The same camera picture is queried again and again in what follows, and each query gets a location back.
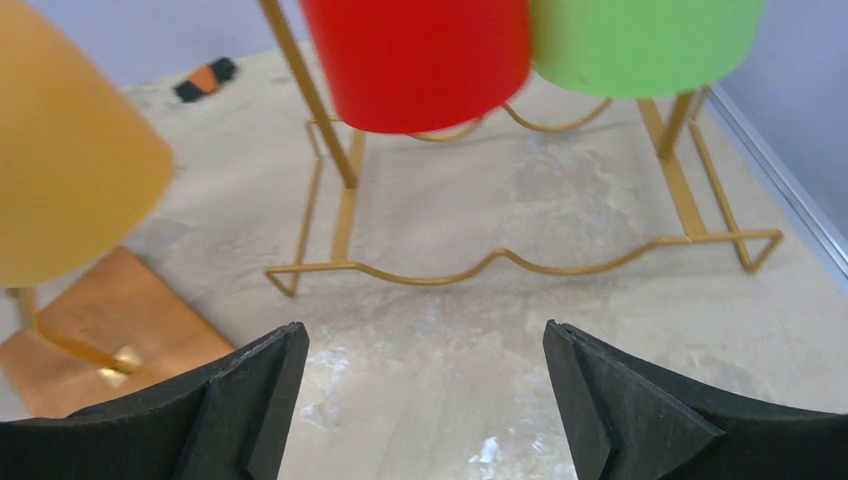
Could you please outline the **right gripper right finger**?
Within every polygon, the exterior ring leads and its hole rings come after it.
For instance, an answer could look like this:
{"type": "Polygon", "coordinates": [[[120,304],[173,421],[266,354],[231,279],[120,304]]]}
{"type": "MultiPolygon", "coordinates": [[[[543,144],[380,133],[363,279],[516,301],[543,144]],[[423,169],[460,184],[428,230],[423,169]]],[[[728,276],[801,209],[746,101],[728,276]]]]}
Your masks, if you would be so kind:
{"type": "Polygon", "coordinates": [[[542,340],[580,479],[844,479],[847,417],[741,396],[550,320],[542,340]]]}

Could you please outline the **yellow goblet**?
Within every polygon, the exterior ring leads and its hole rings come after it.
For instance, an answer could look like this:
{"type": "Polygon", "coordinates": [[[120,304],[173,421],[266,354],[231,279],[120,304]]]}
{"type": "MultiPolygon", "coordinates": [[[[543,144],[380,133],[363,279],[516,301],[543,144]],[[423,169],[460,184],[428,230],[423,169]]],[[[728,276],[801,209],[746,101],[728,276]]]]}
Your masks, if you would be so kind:
{"type": "Polygon", "coordinates": [[[119,245],[174,170],[170,146],[30,3],[1,5],[1,283],[30,287],[119,245]]]}

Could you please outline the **gold scroll wine glass rack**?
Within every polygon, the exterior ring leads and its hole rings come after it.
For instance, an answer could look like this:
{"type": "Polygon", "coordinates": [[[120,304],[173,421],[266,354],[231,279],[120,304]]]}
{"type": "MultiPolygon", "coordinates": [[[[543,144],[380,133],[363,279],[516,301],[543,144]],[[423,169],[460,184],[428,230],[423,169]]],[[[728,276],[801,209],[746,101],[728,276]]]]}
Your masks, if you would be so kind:
{"type": "Polygon", "coordinates": [[[14,319],[138,362],[116,375],[59,350],[29,327],[1,344],[1,377],[33,417],[59,418],[147,388],[232,352],[145,263],[117,248],[40,308],[32,288],[12,289],[14,319]]]}

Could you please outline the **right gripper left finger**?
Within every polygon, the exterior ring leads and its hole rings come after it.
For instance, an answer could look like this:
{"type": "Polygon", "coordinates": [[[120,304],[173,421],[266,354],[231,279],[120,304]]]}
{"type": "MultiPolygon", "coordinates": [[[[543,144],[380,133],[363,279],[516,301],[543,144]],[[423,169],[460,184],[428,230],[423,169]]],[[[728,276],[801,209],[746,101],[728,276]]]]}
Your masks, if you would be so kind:
{"type": "Polygon", "coordinates": [[[1,425],[4,479],[275,479],[309,337],[279,327],[218,360],[64,418],[1,425]]]}

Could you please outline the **red goblet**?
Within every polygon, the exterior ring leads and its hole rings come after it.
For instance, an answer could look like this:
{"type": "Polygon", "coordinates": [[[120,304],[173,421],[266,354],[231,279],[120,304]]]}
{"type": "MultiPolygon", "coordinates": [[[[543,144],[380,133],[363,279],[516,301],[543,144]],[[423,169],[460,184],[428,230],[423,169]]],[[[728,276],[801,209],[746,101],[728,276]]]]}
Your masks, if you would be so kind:
{"type": "Polygon", "coordinates": [[[417,134],[511,99],[531,64],[524,0],[316,0],[301,10],[337,115],[417,134]]]}

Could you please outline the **green goblet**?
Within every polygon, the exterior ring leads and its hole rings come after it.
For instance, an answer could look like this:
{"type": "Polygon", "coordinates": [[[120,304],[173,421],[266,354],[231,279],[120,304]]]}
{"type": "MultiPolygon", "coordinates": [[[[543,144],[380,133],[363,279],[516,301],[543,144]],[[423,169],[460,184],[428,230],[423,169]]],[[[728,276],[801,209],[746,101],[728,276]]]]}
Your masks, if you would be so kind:
{"type": "Polygon", "coordinates": [[[533,68],[554,85],[653,98],[711,84],[748,56],[760,0],[550,0],[529,4],[533,68]]]}

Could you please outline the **gold rectangular wire rack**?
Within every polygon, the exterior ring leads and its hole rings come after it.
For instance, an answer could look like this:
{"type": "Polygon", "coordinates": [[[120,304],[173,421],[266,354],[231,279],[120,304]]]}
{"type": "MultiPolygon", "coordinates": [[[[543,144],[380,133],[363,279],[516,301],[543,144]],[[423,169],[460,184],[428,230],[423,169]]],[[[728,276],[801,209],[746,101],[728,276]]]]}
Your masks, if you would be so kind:
{"type": "Polygon", "coordinates": [[[308,34],[301,44],[283,5],[264,1],[260,7],[292,78],[307,107],[304,123],[313,169],[291,261],[265,268],[263,275],[281,295],[297,294],[302,276],[345,272],[395,285],[442,287],[483,274],[498,261],[551,277],[602,274],[660,249],[727,244],[741,268],[758,271],[783,240],[776,228],[744,229],[736,221],[714,161],[705,143],[698,114],[710,84],[653,98],[612,98],[566,90],[541,77],[531,64],[522,88],[484,116],[447,129],[417,134],[383,134],[354,128],[337,115],[308,34]],[[584,130],[616,102],[626,102],[638,115],[645,138],[640,154],[657,167],[679,227],[657,234],[630,250],[581,266],[545,265],[505,245],[505,235],[555,234],[576,237],[574,215],[581,205],[575,191],[552,167],[540,160],[509,161],[518,141],[538,140],[545,146],[584,130]],[[413,193],[409,205],[423,224],[401,230],[402,250],[417,265],[454,260],[455,245],[438,243],[445,227],[470,227],[472,260],[454,272],[411,276],[388,271],[367,259],[352,241],[358,205],[375,194],[376,169],[386,166],[395,179],[390,212],[400,209],[400,190],[413,193]]]}

